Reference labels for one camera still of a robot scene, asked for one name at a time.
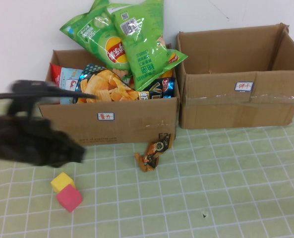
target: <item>foam cube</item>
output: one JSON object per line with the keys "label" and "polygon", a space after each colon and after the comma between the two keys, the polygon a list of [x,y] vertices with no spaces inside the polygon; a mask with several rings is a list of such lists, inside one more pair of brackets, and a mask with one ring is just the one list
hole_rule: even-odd
{"label": "foam cube", "polygon": [[83,198],[81,193],[69,184],[57,194],[57,200],[68,212],[72,212],[83,201]]}
{"label": "foam cube", "polygon": [[51,181],[51,185],[54,192],[61,192],[66,186],[72,185],[75,188],[75,183],[66,173],[62,172],[54,180]]}

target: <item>white wall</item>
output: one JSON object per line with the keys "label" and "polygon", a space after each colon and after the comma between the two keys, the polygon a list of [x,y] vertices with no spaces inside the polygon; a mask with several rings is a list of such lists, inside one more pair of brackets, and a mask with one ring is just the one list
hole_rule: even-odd
{"label": "white wall", "polygon": [[[17,79],[44,80],[52,49],[79,49],[59,28],[72,17],[87,12],[92,2],[0,0],[0,92]],[[179,31],[280,22],[290,25],[294,39],[294,0],[165,0],[164,36],[173,44]]]}

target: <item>barcode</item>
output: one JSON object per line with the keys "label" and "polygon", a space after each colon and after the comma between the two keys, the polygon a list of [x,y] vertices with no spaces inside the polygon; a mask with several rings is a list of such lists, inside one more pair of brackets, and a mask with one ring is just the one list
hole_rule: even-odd
{"label": "barcode", "polygon": [[128,12],[125,12],[124,14],[121,15],[122,20],[125,21],[129,18]]}
{"label": "barcode", "polygon": [[120,27],[123,33],[127,36],[140,30],[140,28],[137,25],[136,18],[132,18],[127,22],[124,22],[122,25],[120,25]]}

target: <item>yellow foam cube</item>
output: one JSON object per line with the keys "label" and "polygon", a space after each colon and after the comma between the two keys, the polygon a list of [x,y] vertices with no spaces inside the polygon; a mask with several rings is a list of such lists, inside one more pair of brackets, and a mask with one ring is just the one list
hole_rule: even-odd
{"label": "yellow foam cube", "polygon": [[72,185],[75,187],[73,179],[71,179],[66,173],[62,172],[54,180],[51,181],[54,192],[61,192],[66,186]]}

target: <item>white label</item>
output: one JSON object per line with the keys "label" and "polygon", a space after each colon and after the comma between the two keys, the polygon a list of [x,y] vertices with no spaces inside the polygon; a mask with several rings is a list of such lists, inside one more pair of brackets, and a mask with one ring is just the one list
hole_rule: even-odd
{"label": "white label", "polygon": [[238,82],[235,91],[250,92],[252,90],[253,82]]}
{"label": "white label", "polygon": [[98,120],[115,120],[114,113],[97,113]]}
{"label": "white label", "polygon": [[140,31],[135,17],[121,24],[120,27],[122,32],[127,36]]}
{"label": "white label", "polygon": [[123,21],[126,21],[127,19],[129,19],[128,12],[125,12],[124,14],[122,14],[121,17]]}

